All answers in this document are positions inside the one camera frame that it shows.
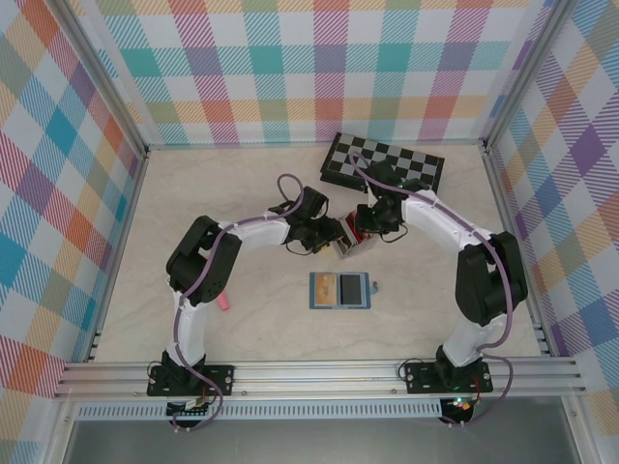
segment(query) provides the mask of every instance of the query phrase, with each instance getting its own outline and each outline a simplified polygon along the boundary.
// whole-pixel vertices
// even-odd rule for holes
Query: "vent grille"
[[[228,401],[219,420],[437,418],[438,399]],[[203,419],[191,411],[181,417]],[[78,421],[168,421],[165,403],[82,403]]]

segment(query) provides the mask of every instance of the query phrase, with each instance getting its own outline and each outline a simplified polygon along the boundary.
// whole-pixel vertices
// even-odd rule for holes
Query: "pink eraser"
[[[217,304],[220,306],[220,309],[222,311],[226,311],[230,308],[230,303],[228,302],[228,298],[225,295],[225,290],[223,290],[218,296],[217,296]]]

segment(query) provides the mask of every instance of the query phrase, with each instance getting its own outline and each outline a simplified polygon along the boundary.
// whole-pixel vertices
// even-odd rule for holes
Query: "gray floor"
[[[508,399],[451,431],[438,420],[221,420],[190,435],[166,422],[79,422],[65,464],[576,463],[567,430],[559,398]]]

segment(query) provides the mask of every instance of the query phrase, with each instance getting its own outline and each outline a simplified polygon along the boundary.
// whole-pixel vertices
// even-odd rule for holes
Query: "white arm segment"
[[[421,190],[417,194],[432,200],[433,204],[445,205],[432,190]],[[432,239],[447,250],[458,253],[468,245],[479,245],[480,241],[452,218],[437,210],[433,205],[409,197],[402,202],[402,219],[407,224],[426,232]],[[485,239],[490,232],[469,222]],[[455,367],[462,367],[477,360],[481,355],[477,347],[488,342],[497,327],[504,327],[506,315],[495,317],[486,326],[475,324],[463,315],[459,316],[456,328],[443,345],[443,351]]]
[[[269,216],[274,216],[273,213],[267,213],[265,216],[267,220],[263,222],[250,222],[230,230],[230,234],[236,235],[243,241],[239,253],[269,245],[281,245],[288,236],[290,226],[284,219],[268,220]],[[228,224],[229,222],[221,222],[220,226],[223,228]],[[181,292],[174,292],[174,313],[178,308],[181,295]],[[181,352],[190,365],[196,364],[204,357],[206,318],[208,307],[212,304],[213,302],[209,302],[192,306],[189,301],[185,301],[183,305],[183,313],[178,328],[178,340]],[[166,351],[175,363],[181,365],[173,341],[170,341],[167,345]]]
[[[438,203],[452,211],[432,190],[420,190],[417,194],[430,199],[434,204]],[[402,219],[405,223],[423,230],[442,247],[454,253],[458,253],[467,245],[478,245],[480,243],[461,225],[436,210],[433,205],[428,205],[428,203],[414,197],[408,197],[402,202]],[[490,238],[489,231],[477,227],[472,222],[469,222],[469,224],[482,234],[482,237],[485,239]]]

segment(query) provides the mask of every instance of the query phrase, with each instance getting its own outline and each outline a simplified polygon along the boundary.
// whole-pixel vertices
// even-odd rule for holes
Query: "chessboard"
[[[329,154],[320,168],[320,180],[360,191],[367,191],[365,181],[357,174],[350,162],[350,153],[361,153],[370,163],[388,160],[402,181],[419,179],[434,192],[438,192],[438,183],[443,171],[443,158],[422,152],[373,142],[366,138],[338,132]]]

